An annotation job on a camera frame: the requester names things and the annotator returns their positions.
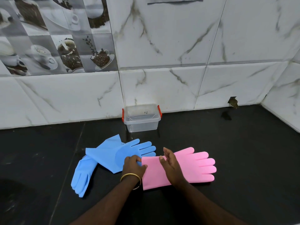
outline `person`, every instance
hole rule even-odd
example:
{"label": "person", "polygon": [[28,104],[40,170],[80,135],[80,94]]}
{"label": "person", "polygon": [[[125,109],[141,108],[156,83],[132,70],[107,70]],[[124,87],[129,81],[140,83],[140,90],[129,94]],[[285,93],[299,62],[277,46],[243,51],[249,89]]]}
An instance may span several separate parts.
{"label": "person", "polygon": [[[165,147],[163,148],[163,151],[166,160],[162,156],[159,157],[159,160],[166,172],[168,180],[178,192],[187,199],[195,214],[203,224],[246,225],[245,222],[220,208],[188,183],[182,174],[180,165],[174,153]],[[133,173],[142,178],[147,165],[139,166],[136,163],[137,161],[142,161],[137,155],[126,157],[122,175]],[[102,200],[81,215],[77,220],[70,223],[70,225],[114,225],[130,192],[139,181],[140,179],[135,175],[126,175]]]}

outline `rubber glove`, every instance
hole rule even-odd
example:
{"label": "rubber glove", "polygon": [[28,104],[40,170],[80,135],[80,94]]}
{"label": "rubber glove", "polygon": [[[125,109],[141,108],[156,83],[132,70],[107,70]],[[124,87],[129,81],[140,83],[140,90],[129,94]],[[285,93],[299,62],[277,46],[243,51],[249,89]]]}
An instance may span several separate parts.
{"label": "rubber glove", "polygon": [[[110,150],[111,148],[115,148],[121,146],[122,143],[120,136],[115,135],[106,139],[102,144],[100,144],[96,149],[106,148]],[[79,162],[75,169],[73,179],[71,182],[71,187],[75,190],[75,193],[79,194],[79,197],[83,197],[86,189],[88,188],[89,181],[91,179],[91,175],[97,166],[97,161],[85,155]]]}
{"label": "rubber glove", "polygon": [[[217,171],[215,160],[208,158],[208,153],[193,153],[194,148],[189,147],[175,152],[174,155],[181,167],[183,176],[189,183],[210,182],[215,179],[212,173]],[[171,185],[166,172],[159,161],[159,157],[143,157],[142,165],[147,164],[147,170],[142,178],[143,189],[153,189],[161,186]]]}
{"label": "rubber glove", "polygon": [[150,141],[141,144],[139,142],[140,140],[136,139],[112,149],[86,148],[85,153],[115,174],[122,171],[127,156],[137,155],[142,158],[156,155],[156,148]]}

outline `gold bangle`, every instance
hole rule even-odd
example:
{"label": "gold bangle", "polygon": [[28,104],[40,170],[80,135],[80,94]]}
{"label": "gold bangle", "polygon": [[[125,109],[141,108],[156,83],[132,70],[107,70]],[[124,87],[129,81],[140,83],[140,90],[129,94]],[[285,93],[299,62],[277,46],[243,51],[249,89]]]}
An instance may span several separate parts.
{"label": "gold bangle", "polygon": [[141,178],[138,176],[138,175],[136,175],[136,174],[133,174],[133,173],[127,173],[127,174],[124,174],[122,177],[121,177],[121,179],[120,179],[120,182],[122,181],[122,179],[125,177],[125,176],[127,176],[127,175],[134,175],[134,176],[137,176],[138,177],[138,179],[140,180],[140,184],[139,184],[139,186],[142,184],[142,180],[141,180]]}

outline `person's left arm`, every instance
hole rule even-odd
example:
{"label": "person's left arm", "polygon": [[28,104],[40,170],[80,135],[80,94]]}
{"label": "person's left arm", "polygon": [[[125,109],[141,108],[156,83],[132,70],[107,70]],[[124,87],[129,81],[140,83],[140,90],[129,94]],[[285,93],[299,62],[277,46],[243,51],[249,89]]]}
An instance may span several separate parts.
{"label": "person's left arm", "polygon": [[[137,164],[137,161],[142,161],[141,158],[137,155],[126,157],[122,175],[133,173],[138,175],[142,179],[147,165],[139,166]],[[70,225],[114,225],[130,192],[138,182],[139,179],[135,175],[125,176],[122,181],[101,201],[99,201],[95,206],[86,211],[77,220],[70,223]]]}

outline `plastic container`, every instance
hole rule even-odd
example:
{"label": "plastic container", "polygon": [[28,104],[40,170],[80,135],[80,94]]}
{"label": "plastic container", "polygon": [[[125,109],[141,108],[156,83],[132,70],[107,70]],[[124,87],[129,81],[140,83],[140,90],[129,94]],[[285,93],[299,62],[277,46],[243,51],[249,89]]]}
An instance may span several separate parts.
{"label": "plastic container", "polygon": [[145,104],[126,106],[123,109],[122,121],[127,125],[128,131],[133,133],[157,129],[161,117],[158,105]]}

